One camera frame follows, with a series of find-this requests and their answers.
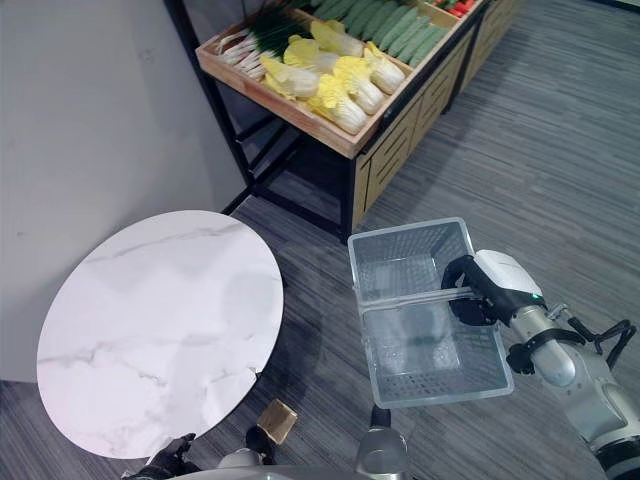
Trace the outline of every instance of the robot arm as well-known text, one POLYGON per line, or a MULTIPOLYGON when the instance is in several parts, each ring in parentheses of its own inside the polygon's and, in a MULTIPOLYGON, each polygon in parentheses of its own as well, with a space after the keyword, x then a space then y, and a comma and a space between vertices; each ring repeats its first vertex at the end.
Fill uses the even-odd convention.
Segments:
POLYGON ((442 287, 469 286, 479 299, 454 300, 453 312, 464 323, 501 321, 522 343, 507 361, 516 373, 537 373, 560 403, 611 480, 640 478, 640 409, 611 374, 611 367, 635 333, 623 321, 607 333, 589 332, 566 305, 547 310, 542 291, 508 255, 488 250, 449 264, 442 287), (599 341, 608 333, 621 338, 605 360, 599 341), (594 352, 588 342, 594 342, 594 352))

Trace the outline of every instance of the marble tabletop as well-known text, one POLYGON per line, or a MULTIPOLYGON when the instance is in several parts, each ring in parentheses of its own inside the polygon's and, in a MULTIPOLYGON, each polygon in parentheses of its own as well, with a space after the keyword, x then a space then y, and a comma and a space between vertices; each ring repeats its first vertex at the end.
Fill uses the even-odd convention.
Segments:
POLYGON ((38 345, 42 401, 85 450, 150 456, 238 405, 282 309, 276 261, 249 227, 204 211, 148 218, 97 247, 58 292, 38 345))

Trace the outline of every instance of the black wire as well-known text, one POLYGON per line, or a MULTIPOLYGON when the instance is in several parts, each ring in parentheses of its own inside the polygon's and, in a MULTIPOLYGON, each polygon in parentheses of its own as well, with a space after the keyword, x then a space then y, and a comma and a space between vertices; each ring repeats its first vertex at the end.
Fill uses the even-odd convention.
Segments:
POLYGON ((624 350, 629 343, 629 340, 631 340, 637 332, 637 328, 634 325, 631 325, 631 322, 626 319, 616 323, 613 327, 600 334, 593 333, 576 317, 570 318, 568 323, 576 332, 582 335, 587 342, 593 342, 598 355, 603 354, 602 342, 610 338, 620 336, 618 342, 607 356, 607 365, 609 365, 610 369, 613 369, 620 357, 620 354, 622 353, 622 350, 624 350))

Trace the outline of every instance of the cucumber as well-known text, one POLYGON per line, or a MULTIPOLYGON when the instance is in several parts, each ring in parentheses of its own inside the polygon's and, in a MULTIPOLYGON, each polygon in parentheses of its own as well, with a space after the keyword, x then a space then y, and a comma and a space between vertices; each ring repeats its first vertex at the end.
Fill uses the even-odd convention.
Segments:
POLYGON ((381 1, 374 1, 372 3, 368 3, 369 8, 367 8, 364 12, 358 15, 355 22, 353 22, 353 26, 349 27, 349 35, 352 37, 360 38, 362 36, 362 32, 364 32, 364 28, 367 26, 369 21, 378 13, 380 8, 382 8, 381 1))
POLYGON ((391 15, 387 17, 387 19, 382 23, 376 34, 373 36, 373 43, 375 43, 378 48, 380 47, 380 43, 382 43, 382 39, 384 36, 389 33, 389 30, 394 28, 398 21, 409 11, 410 7, 403 5, 401 7, 396 8, 391 15))
POLYGON ((322 20, 340 20, 349 12, 358 0, 340 0, 320 17, 322 20))
POLYGON ((413 7, 405 13, 398 23, 387 32, 380 42, 380 50, 388 50, 396 38, 402 35, 418 16, 418 9, 413 7))
POLYGON ((356 21, 356 18, 358 18, 358 16, 360 16, 360 14, 370 6, 371 0, 356 0, 356 3, 353 4, 347 16, 344 17, 342 23, 344 23, 347 28, 350 28, 353 25, 353 22, 356 21))
POLYGON ((398 55, 396 58, 401 62, 409 63, 411 57, 413 56, 413 53, 418 49, 418 47, 426 42, 431 35, 435 35, 437 31, 438 29, 434 28, 433 25, 429 25, 424 30, 421 30, 415 37, 409 40, 409 43, 405 45, 405 47, 400 52, 400 55, 398 55))
POLYGON ((402 49, 409 43, 409 41, 415 37, 419 32, 424 30, 428 25, 430 17, 418 17, 389 47, 389 55, 392 57, 398 56, 402 49))
POLYGON ((418 64, 422 60, 424 60, 427 55, 429 55, 429 52, 433 50, 433 47, 436 46, 436 43, 438 43, 440 39, 447 34, 446 28, 438 27, 437 25, 434 25, 434 26, 437 28, 437 31, 435 32, 434 35, 430 36, 426 42, 420 45, 420 47, 415 51, 415 53, 411 57, 409 66, 411 67, 418 66, 418 64))
POLYGON ((371 20, 367 23, 362 34, 363 40, 371 40, 376 32, 380 29, 382 24, 389 18, 389 15, 398 7, 398 4, 394 1, 386 2, 380 10, 376 12, 371 20))

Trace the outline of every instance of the plastic basket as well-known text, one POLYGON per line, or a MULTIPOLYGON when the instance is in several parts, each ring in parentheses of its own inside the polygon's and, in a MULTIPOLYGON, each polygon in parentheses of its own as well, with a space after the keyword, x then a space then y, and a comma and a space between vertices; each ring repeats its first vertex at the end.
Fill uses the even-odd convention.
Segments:
POLYGON ((440 290, 451 260, 473 254, 448 218, 353 235, 349 255, 374 399, 382 408, 506 395, 513 379, 497 327, 470 327, 440 290))

